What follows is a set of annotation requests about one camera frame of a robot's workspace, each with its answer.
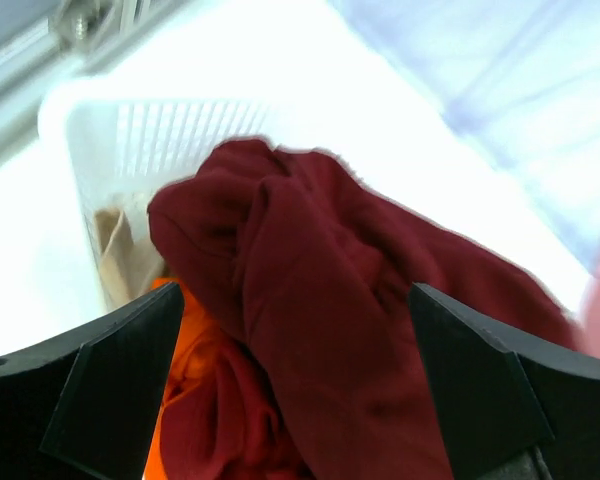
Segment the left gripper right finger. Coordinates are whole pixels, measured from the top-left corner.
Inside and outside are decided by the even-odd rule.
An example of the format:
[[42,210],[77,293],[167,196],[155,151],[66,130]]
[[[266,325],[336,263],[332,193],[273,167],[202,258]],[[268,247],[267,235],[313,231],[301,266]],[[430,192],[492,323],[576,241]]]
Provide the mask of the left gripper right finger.
[[600,480],[600,359],[429,285],[408,304],[454,478]]

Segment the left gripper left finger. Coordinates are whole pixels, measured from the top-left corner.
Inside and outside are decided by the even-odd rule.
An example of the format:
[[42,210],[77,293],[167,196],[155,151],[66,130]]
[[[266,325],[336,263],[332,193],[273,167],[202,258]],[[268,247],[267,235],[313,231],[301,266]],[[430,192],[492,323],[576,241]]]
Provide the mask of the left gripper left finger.
[[0,356],[0,479],[140,479],[182,317],[167,283]]

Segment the orange t shirt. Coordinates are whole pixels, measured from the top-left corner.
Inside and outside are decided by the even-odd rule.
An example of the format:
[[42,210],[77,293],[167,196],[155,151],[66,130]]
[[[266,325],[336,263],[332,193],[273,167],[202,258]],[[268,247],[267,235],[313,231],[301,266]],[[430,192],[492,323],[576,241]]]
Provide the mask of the orange t shirt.
[[151,288],[175,283],[184,297],[184,310],[170,371],[144,470],[144,479],[167,479],[161,455],[161,420],[165,408],[196,388],[214,366],[221,330],[195,296],[175,277],[158,277]]

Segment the beige t shirt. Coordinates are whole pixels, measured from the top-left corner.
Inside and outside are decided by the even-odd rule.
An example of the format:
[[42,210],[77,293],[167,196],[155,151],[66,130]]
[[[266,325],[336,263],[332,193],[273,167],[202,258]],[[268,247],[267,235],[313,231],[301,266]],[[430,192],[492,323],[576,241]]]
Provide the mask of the beige t shirt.
[[139,298],[157,279],[171,275],[149,235],[150,199],[146,193],[116,195],[93,213],[96,266],[111,310]]

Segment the dark maroon t shirt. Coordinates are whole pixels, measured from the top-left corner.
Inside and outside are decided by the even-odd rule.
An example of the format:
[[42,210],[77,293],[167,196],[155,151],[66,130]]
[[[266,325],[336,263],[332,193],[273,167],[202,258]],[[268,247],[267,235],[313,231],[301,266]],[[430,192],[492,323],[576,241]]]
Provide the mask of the dark maroon t shirt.
[[147,213],[168,266],[264,368],[320,479],[451,475],[407,306],[413,283],[578,346],[529,274],[377,196],[319,151],[225,142]]

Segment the red t shirt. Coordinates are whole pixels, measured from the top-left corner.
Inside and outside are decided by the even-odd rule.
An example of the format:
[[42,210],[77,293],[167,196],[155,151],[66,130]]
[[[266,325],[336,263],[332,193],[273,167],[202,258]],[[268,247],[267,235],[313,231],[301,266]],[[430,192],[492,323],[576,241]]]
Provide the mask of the red t shirt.
[[263,372],[231,340],[199,385],[169,401],[160,422],[168,479],[312,479]]

